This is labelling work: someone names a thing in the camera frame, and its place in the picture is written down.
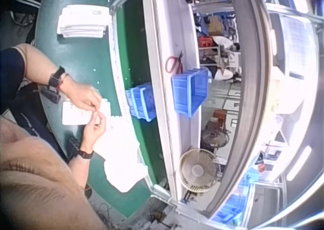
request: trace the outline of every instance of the watch strap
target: watch strap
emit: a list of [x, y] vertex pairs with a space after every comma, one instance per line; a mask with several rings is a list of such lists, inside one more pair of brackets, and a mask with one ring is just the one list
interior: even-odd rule
[[65, 73], [65, 69], [60, 66], [59, 69], [51, 75], [49, 80], [49, 87], [54, 87], [55, 89], [61, 82], [61, 75]]
[[93, 155], [93, 152], [94, 152], [94, 151], [92, 151], [92, 153], [88, 154], [88, 153], [86, 153], [86, 152], [84, 152], [84, 151], [79, 150], [79, 151], [77, 152], [77, 154], [80, 155], [80, 156], [81, 156], [82, 158], [84, 158], [84, 159], [91, 159], [91, 158], [92, 158], [92, 155]]

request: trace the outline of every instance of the bracelet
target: bracelet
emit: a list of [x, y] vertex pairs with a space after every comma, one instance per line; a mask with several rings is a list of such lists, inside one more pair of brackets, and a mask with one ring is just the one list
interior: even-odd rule
[[57, 90], [60, 89], [60, 86], [63, 84], [64, 79], [69, 75], [70, 75], [69, 73], [65, 73], [65, 76], [61, 79], [60, 83], [56, 87]]

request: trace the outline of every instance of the stack of white papers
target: stack of white papers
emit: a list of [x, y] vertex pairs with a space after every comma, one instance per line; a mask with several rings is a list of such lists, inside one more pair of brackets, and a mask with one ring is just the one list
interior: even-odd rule
[[91, 5], [68, 5], [58, 20], [57, 34], [64, 37], [102, 38], [109, 20], [109, 8]]

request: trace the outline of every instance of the finger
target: finger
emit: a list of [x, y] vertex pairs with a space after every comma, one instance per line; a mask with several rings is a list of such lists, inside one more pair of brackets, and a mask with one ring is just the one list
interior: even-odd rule
[[95, 88], [93, 88], [93, 94], [98, 99], [98, 101], [101, 102], [102, 96], [100, 95], [100, 93]]
[[106, 128], [106, 117], [99, 111], [97, 113], [100, 118], [99, 127], [105, 129]]
[[101, 103], [101, 95], [99, 94], [99, 92], [94, 88], [94, 87], [91, 87], [91, 90], [92, 90], [92, 100], [97, 100], [98, 102], [96, 104], [98, 104], [100, 106], [100, 103]]
[[91, 106], [91, 105], [88, 105], [84, 102], [80, 103], [79, 106], [77, 106], [78, 108], [81, 108], [81, 109], [84, 109], [84, 110], [91, 110], [91, 111], [96, 111], [96, 108]]
[[96, 96], [94, 96], [93, 93], [91, 93], [88, 96], [88, 99], [91, 102], [91, 104], [94, 106], [94, 108], [96, 109], [96, 111], [98, 111], [99, 108], [100, 108], [100, 101], [96, 98]]
[[98, 113], [96, 111], [93, 111], [88, 125], [94, 125], [96, 123], [97, 116]]

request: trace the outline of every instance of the fan grille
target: fan grille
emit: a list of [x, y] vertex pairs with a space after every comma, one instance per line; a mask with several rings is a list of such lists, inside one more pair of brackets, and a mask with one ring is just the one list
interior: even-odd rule
[[[196, 177], [193, 168], [199, 165], [204, 173]], [[208, 150], [193, 148], [187, 151], [180, 159], [179, 174], [182, 185], [189, 191], [203, 193], [218, 180], [220, 165], [217, 158]]]

